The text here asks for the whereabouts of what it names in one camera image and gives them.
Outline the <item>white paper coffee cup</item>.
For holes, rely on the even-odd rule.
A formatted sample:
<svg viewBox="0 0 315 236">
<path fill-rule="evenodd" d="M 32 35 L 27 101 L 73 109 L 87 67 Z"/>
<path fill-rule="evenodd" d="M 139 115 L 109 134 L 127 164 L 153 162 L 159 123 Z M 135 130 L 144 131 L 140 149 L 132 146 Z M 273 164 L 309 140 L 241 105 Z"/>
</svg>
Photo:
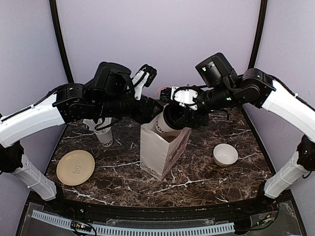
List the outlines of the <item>white paper coffee cup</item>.
<svg viewBox="0 0 315 236">
<path fill-rule="evenodd" d="M 163 137 L 167 137 L 171 135 L 177 136 L 178 133 L 181 132 L 181 130 L 173 129 L 166 123 L 166 121 L 164 120 L 163 112 L 161 112 L 156 117 L 155 129 L 156 129 L 156 132 Z"/>
</svg>

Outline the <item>black plastic cup lid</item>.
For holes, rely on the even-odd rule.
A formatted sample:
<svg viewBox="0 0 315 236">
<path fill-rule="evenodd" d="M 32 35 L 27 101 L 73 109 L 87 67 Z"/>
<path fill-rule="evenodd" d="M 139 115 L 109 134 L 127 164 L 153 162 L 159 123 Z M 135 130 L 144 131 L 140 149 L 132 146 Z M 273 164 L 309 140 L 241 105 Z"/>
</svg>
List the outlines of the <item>black plastic cup lid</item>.
<svg viewBox="0 0 315 236">
<path fill-rule="evenodd" d="M 168 104 L 163 110 L 165 123 L 174 130 L 181 130 L 188 127 L 185 109 L 182 106 Z"/>
</svg>

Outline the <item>white cream bear paper bag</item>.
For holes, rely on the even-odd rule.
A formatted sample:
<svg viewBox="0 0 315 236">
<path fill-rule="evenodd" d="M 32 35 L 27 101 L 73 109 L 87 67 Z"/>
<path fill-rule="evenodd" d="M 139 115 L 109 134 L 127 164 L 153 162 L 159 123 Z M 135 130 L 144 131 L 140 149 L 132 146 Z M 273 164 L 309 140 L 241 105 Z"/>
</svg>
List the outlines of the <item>white cream bear paper bag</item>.
<svg viewBox="0 0 315 236">
<path fill-rule="evenodd" d="M 191 128 L 181 129 L 177 136 L 163 137 L 156 132 L 156 117 L 141 125 L 140 168 L 162 180 L 185 151 Z"/>
</svg>

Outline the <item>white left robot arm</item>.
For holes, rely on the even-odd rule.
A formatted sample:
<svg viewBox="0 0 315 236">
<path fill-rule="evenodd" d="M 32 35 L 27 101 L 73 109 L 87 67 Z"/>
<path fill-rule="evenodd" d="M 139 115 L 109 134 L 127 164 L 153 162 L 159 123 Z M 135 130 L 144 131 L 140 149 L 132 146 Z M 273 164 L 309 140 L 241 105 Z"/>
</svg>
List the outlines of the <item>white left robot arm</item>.
<svg viewBox="0 0 315 236">
<path fill-rule="evenodd" d="M 69 211 L 63 191 L 50 181 L 28 159 L 20 141 L 50 127 L 69 124 L 82 119 L 98 122 L 113 118 L 119 122 L 129 117 L 144 124 L 158 115 L 163 107 L 142 94 L 151 85 L 157 71 L 142 66 L 135 75 L 120 64 L 102 62 L 95 76 L 85 84 L 61 85 L 39 100 L 0 119 L 0 170 L 20 179 L 41 199 L 50 201 L 58 214 Z"/>
</svg>

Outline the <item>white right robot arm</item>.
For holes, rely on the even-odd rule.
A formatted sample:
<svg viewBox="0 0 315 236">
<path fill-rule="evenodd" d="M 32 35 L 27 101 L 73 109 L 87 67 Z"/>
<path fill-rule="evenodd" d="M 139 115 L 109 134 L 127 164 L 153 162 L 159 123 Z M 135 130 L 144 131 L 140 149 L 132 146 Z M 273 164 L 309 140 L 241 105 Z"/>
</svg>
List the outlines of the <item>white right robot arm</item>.
<svg viewBox="0 0 315 236">
<path fill-rule="evenodd" d="M 315 170 L 315 110 L 274 76 L 251 68 L 238 76 L 223 53 L 216 53 L 199 63 L 197 72 L 209 90 L 196 86 L 184 90 L 182 104 L 199 113 L 250 103 L 292 124 L 304 135 L 290 160 L 270 179 L 263 193 L 251 203 L 255 213 L 262 213 L 285 189 L 307 172 Z"/>
</svg>

